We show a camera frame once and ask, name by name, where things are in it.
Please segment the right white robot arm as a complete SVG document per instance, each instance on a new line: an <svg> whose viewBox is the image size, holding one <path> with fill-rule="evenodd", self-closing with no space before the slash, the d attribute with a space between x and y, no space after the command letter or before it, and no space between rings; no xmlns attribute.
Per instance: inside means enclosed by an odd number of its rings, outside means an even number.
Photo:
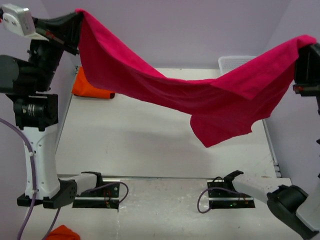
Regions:
<svg viewBox="0 0 320 240"><path fill-rule="evenodd" d="M295 62L293 91L302 97L320 98L320 45L303 47ZM296 185L276 186L270 178L249 176L236 170L224 177L227 196L246 194L265 203L270 212L304 240L320 233L320 187L307 194Z"/></svg>

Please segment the pink t shirt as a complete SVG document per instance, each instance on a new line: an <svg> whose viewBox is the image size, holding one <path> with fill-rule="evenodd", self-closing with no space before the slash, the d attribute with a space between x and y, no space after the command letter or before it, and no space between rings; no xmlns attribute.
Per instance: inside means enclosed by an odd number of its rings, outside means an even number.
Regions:
<svg viewBox="0 0 320 240"><path fill-rule="evenodd" d="M218 77L177 79L161 74L84 9L79 56L94 88L190 115L190 127L207 148L249 134L271 116L294 79L299 51L316 43L294 37Z"/></svg>

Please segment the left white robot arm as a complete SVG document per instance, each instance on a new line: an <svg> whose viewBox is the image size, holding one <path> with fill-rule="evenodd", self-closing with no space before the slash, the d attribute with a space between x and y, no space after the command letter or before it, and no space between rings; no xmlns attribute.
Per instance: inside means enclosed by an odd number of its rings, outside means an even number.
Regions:
<svg viewBox="0 0 320 240"><path fill-rule="evenodd" d="M25 149L26 188L17 204L58 209L83 193L101 195L104 184L99 172L85 171L63 180L57 175L55 159L59 97L49 90L63 53L79 53L83 14L40 19L28 9L5 5L0 18L9 31L31 40L27 60L0 57L0 91L13 103L13 130L23 139Z"/></svg>

